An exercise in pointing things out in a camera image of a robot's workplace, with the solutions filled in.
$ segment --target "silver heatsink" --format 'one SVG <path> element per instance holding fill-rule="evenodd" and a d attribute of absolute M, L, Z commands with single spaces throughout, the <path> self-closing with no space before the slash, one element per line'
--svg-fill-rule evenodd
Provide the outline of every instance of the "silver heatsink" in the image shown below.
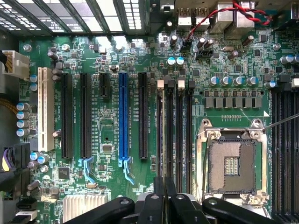
<path fill-rule="evenodd" d="M 106 202 L 106 195 L 67 195 L 63 199 L 64 223 Z"/>

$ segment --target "white pci slot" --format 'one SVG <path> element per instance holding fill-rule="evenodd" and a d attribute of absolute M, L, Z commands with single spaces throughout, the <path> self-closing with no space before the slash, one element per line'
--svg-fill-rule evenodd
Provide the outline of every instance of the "white pci slot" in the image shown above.
<path fill-rule="evenodd" d="M 49 68 L 38 68 L 37 114 L 38 114 L 38 151 L 54 149 L 54 83 Z"/>

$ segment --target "red and black wire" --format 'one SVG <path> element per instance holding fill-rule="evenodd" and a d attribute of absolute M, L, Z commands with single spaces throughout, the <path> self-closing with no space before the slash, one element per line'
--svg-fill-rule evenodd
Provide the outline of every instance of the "red and black wire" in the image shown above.
<path fill-rule="evenodd" d="M 242 13 L 248 20 L 251 20 L 251 21 L 253 21 L 255 23 L 259 23 L 262 26 L 268 26 L 270 24 L 271 20 L 272 20 L 271 16 L 268 15 L 268 14 L 266 14 L 266 12 L 263 11 L 263 10 L 256 10 L 256 9 L 251 9 L 251 8 L 243 8 L 235 0 L 233 0 L 233 6 L 234 7 L 222 8 L 222 9 L 214 10 L 213 12 L 211 12 L 199 24 L 197 24 L 193 29 L 190 30 L 190 33 L 187 36 L 187 39 L 189 39 L 193 35 L 193 33 L 196 31 L 196 29 L 198 27 L 200 27 L 201 24 L 204 21 L 206 21 L 207 19 L 213 17 L 217 13 L 221 13 L 221 12 L 238 11 L 238 12 Z M 253 13 L 257 13 L 257 14 L 263 15 L 267 20 L 266 21 L 261 21 L 259 18 L 255 18 L 252 15 L 250 15 L 248 12 L 253 12 Z"/>

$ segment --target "green circuit board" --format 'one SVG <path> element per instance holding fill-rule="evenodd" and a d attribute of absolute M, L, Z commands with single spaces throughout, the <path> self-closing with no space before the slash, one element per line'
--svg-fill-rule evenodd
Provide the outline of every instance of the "green circuit board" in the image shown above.
<path fill-rule="evenodd" d="M 271 94 L 264 83 L 266 80 L 276 81 L 277 74 L 280 72 L 292 73 L 290 68 L 283 67 L 279 64 L 279 58 L 289 53 L 296 53 L 295 44 L 289 41 L 293 36 L 292 33 L 281 35 L 272 33 L 270 29 L 256 29 L 249 33 L 255 40 L 248 46 L 241 45 L 241 40 L 224 40 L 222 35 L 197 35 L 194 37 L 193 46 L 190 54 L 180 52 L 181 40 L 178 40 L 176 47 L 169 44 L 170 34 L 160 33 L 157 36 L 136 39 L 135 37 L 53 37 L 49 38 L 32 38 L 20 42 L 20 53 L 30 58 L 30 73 L 37 74 L 38 67 L 51 67 L 51 59 L 47 53 L 51 48 L 57 50 L 57 55 L 61 61 L 70 68 L 64 68 L 64 72 L 72 74 L 73 77 L 73 159 L 66 160 L 61 158 L 60 140 L 55 139 L 55 148 L 50 151 L 49 171 L 41 172 L 39 169 L 32 170 L 32 180 L 41 182 L 41 190 L 35 197 L 38 199 L 38 212 L 40 223 L 53 224 L 62 223 L 62 200 L 66 195 L 77 194 L 104 194 L 108 200 L 118 196 L 127 196 L 134 200 L 146 192 L 153 191 L 153 178 L 157 172 L 152 167 L 152 158 L 157 156 L 157 80 L 163 77 L 170 77 L 177 80 L 178 77 L 195 81 L 195 90 L 192 98 L 192 122 L 186 124 L 185 106 L 183 107 L 183 128 L 188 125 L 192 126 L 192 190 L 198 190 L 196 183 L 196 153 L 197 153 L 197 133 L 202 119 L 209 118 L 214 127 L 249 127 L 254 118 L 259 118 L 264 126 L 267 126 L 271 120 Z M 197 48 L 194 43 L 200 37 L 214 40 L 211 47 L 213 56 L 210 59 L 196 60 L 195 55 Z M 281 49 L 275 51 L 273 44 L 280 43 Z M 23 46 L 30 44 L 31 52 L 25 52 Z M 62 51 L 62 45 L 70 46 L 69 52 Z M 91 47 L 93 44 L 99 44 L 106 49 L 105 54 L 95 53 Z M 122 51 L 115 49 L 116 44 L 123 46 Z M 223 51 L 226 46 L 233 46 L 238 50 L 240 56 L 228 60 L 230 52 Z M 184 65 L 182 67 L 167 66 L 169 57 L 183 57 Z M 112 72 L 109 69 L 111 65 L 118 65 L 119 71 L 126 72 L 129 75 L 129 156 L 132 157 L 130 163 L 130 177 L 134 180 L 134 185 L 125 179 L 122 168 L 118 167 L 118 145 L 119 145 L 119 87 L 118 72 Z M 99 73 L 107 72 L 111 78 L 111 94 L 109 99 L 100 97 L 99 91 Z M 148 159 L 140 160 L 138 135 L 139 135 L 139 117 L 138 117 L 138 73 L 147 72 L 148 80 L 154 82 L 148 88 Z M 90 175 L 97 183 L 96 189 L 86 188 L 86 180 L 82 174 L 83 170 L 78 165 L 80 159 L 80 91 L 79 91 L 79 74 L 87 73 L 92 77 L 92 156 L 94 163 L 92 165 L 92 174 Z M 242 85 L 234 87 L 233 85 L 211 86 L 209 79 L 211 77 L 222 78 L 228 76 L 242 77 L 246 80 L 248 77 L 256 77 L 257 84 L 254 86 Z M 20 81 L 20 101 L 29 102 L 30 81 Z M 206 99 L 212 98 L 260 98 L 261 106 L 258 108 L 207 108 Z M 55 83 L 55 130 L 61 128 L 60 117 L 60 83 Z M 38 131 L 37 115 L 31 112 L 30 129 Z M 173 140 L 176 139 L 176 123 L 174 122 Z M 34 138 L 31 135 L 23 141 L 29 141 Z M 112 146 L 112 152 L 103 153 L 103 144 Z M 268 158 L 271 157 L 270 151 L 271 138 L 268 134 Z M 261 185 L 261 160 L 259 148 L 256 156 L 256 187 Z M 267 192 L 271 194 L 271 161 L 268 160 L 268 183 Z M 69 173 L 61 173 L 59 168 L 69 168 Z M 43 202 L 41 195 L 46 194 L 50 188 L 59 188 L 59 198 L 54 203 Z M 183 178 L 183 191 L 185 190 L 185 181 Z M 271 202 L 267 202 L 268 210 L 271 209 Z"/>

